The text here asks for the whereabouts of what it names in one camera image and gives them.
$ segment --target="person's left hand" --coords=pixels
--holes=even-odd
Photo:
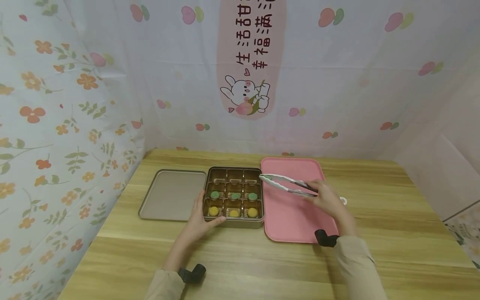
[[[205,221],[203,212],[204,194],[205,191],[201,191],[193,203],[192,214],[188,219],[187,225],[178,237],[178,239],[181,239],[187,245],[195,243],[201,239],[207,233],[207,231],[222,224],[227,219],[226,217],[221,216],[210,222]]]

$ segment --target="person's hand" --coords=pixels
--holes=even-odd
[[[321,179],[305,181],[305,183],[318,189],[318,196],[303,198],[321,208],[335,220],[340,236],[359,236],[355,218],[343,205],[340,197],[330,184]]]
[[[332,218],[338,218],[347,211],[340,197],[325,180],[315,179],[304,182],[318,190],[317,197],[303,197],[305,200],[312,202]]]
[[[201,191],[193,203],[192,214],[188,219],[187,225],[180,233],[178,239],[187,245],[191,245],[201,239],[208,230],[225,222],[224,216],[218,217],[210,222],[206,222],[203,212],[203,199],[205,191]]]

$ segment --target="yellow dough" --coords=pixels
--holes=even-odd
[[[218,207],[212,206],[208,209],[208,214],[211,216],[217,216],[218,215]]]
[[[258,216],[258,210],[256,208],[251,207],[248,209],[247,215],[249,218],[256,218]]]
[[[230,214],[228,216],[240,216],[240,213],[236,209],[230,210]]]

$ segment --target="floral wallpaper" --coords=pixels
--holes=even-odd
[[[56,299],[140,163],[123,55],[61,1],[0,3],[1,299]]]
[[[480,201],[448,218],[444,223],[480,271]]]

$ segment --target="pan lid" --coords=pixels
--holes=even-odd
[[[156,173],[138,216],[142,219],[187,221],[193,201],[204,188],[205,172],[160,170]]]

